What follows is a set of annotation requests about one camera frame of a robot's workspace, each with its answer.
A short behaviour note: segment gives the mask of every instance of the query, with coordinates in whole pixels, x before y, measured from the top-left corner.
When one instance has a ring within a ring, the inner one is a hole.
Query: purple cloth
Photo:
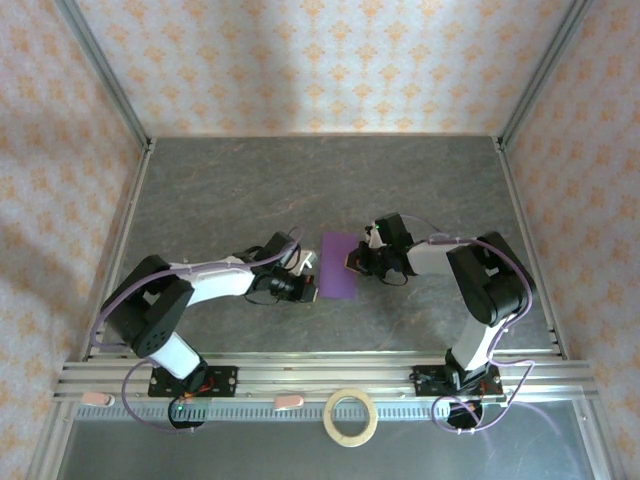
[[[344,264],[347,255],[358,247],[358,235],[327,232],[322,236],[320,286],[322,298],[355,299],[358,294],[357,274]]]

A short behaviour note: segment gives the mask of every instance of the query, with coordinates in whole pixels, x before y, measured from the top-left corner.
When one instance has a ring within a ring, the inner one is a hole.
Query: tape roll
[[[333,423],[333,411],[335,410],[338,402],[345,398],[355,398],[360,400],[367,409],[367,416],[369,417],[367,420],[367,426],[359,435],[345,435],[341,433]],[[327,404],[324,406],[324,415],[322,420],[325,430],[338,445],[342,445],[343,447],[359,447],[360,445],[367,443],[376,432],[376,427],[378,426],[378,410],[376,410],[373,400],[371,400],[369,395],[364,393],[362,390],[345,388],[343,390],[338,390],[329,397]]]

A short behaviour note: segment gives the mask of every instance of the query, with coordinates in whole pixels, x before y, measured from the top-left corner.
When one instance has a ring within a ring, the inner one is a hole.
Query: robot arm
[[[174,330],[184,310],[199,302],[224,296],[269,292],[279,300],[313,302],[317,289],[313,276],[303,274],[315,254],[299,246],[273,262],[293,239],[277,232],[264,247],[252,247],[219,263],[226,268],[203,269],[199,265],[169,264],[157,255],[140,262],[103,305],[106,308],[123,291],[149,275],[173,270],[151,281],[119,304],[108,324],[140,358],[149,358],[180,382],[186,392],[194,392],[205,381],[207,363]]]
[[[455,391],[461,391],[486,374],[489,344],[498,329],[527,302],[516,273],[499,256],[478,245],[415,243],[397,213],[378,218],[365,231],[366,241],[360,242],[346,262],[346,267],[357,273],[380,279],[389,270],[406,277],[453,274],[473,318],[445,355],[446,381]],[[531,276],[499,233],[490,232],[477,240],[509,257],[535,292]]]

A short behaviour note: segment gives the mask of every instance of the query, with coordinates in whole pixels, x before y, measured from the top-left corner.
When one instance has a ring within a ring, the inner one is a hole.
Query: mounting plate
[[[445,383],[444,365],[416,365],[410,375],[416,391],[416,397],[440,397],[442,395],[469,396],[504,396],[500,371],[495,365],[490,365],[485,375],[480,377],[469,388],[456,391]]]
[[[205,374],[205,383],[213,380],[213,388],[209,391],[198,393],[198,397],[234,397],[238,385],[238,367],[209,366]],[[150,397],[175,398],[185,393],[185,389],[179,380],[173,377],[164,368],[154,368],[149,380]]]

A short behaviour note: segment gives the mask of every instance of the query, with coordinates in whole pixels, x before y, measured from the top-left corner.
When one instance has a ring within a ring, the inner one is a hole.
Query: orange patterned wall
[[[640,4],[595,0],[509,153],[571,353],[640,478]]]
[[[81,0],[154,136],[496,135],[570,0]]]
[[[140,152],[54,5],[0,2],[0,477],[13,480],[87,332]]]

